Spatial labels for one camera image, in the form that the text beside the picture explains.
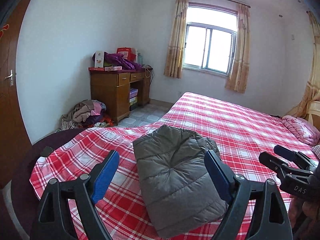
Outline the person hand holding gripper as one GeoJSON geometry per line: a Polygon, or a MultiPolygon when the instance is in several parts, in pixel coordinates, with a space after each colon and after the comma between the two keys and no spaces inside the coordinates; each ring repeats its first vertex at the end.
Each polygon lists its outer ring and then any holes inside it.
{"type": "Polygon", "coordinates": [[[293,239],[319,239],[319,200],[308,202],[290,195],[288,216],[293,239]]]}

